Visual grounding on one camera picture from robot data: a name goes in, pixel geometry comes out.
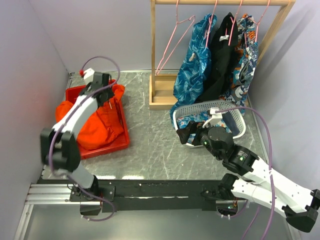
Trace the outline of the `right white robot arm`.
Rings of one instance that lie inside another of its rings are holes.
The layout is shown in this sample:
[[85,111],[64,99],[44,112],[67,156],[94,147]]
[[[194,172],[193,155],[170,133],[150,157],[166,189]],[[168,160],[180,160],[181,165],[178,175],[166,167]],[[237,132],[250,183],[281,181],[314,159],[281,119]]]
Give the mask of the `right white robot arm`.
[[191,121],[176,133],[182,144],[193,135],[193,145],[205,147],[231,172],[218,188],[222,198],[247,199],[270,208],[297,230],[311,232],[320,208],[318,189],[305,188],[270,168],[257,154],[235,144],[224,127],[203,127],[203,123]]

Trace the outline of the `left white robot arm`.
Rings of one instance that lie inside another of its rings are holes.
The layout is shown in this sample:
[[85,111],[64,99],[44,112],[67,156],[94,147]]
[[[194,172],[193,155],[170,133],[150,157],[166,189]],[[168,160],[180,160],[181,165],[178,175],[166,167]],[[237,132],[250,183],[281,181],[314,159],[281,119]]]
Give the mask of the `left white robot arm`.
[[88,69],[84,72],[85,87],[74,105],[52,128],[40,133],[40,157],[56,177],[66,176],[81,190],[88,201],[100,196],[97,177],[81,163],[78,135],[89,117],[114,96],[111,75]]

